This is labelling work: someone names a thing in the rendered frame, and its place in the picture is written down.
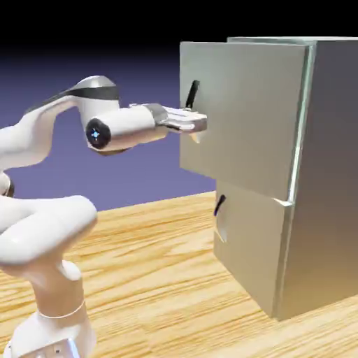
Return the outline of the small grey cabinet door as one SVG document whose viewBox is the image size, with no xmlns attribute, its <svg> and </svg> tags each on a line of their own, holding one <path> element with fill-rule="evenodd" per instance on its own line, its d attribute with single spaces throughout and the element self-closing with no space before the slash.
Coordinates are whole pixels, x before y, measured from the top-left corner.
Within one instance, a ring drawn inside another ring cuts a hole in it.
<svg viewBox="0 0 358 358">
<path fill-rule="evenodd" d="M 292 204 L 217 181 L 226 196 L 215 217 L 214 254 L 269 316 L 275 316 L 277 280 Z"/>
</svg>

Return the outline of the grey metal cabinet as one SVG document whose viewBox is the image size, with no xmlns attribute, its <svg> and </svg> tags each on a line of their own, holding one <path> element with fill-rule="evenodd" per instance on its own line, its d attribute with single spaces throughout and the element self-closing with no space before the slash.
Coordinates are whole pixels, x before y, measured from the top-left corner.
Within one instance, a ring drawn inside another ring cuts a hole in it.
<svg viewBox="0 0 358 358">
<path fill-rule="evenodd" d="M 309 48 L 277 320 L 358 294 L 358 38 L 315 38 Z"/>
</svg>

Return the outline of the large grey cabinet door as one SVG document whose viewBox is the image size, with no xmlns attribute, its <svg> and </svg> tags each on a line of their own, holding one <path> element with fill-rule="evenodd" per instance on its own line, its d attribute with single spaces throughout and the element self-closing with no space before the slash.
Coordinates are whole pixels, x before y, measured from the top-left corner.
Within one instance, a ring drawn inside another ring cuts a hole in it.
<svg viewBox="0 0 358 358">
<path fill-rule="evenodd" d="M 293 197 L 308 47 L 293 43 L 183 43 L 180 95 L 194 80 L 198 141 L 182 136 L 180 165 L 281 201 Z"/>
</svg>

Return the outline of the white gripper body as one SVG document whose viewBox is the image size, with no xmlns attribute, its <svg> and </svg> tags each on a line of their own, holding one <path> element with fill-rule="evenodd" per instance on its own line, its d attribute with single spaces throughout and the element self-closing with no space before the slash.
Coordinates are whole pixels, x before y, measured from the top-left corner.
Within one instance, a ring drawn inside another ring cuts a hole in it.
<svg viewBox="0 0 358 358">
<path fill-rule="evenodd" d="M 166 118 L 161 121 L 161 125 L 181 133 L 196 133 L 207 129 L 207 115 L 182 109 L 164 107 Z"/>
</svg>

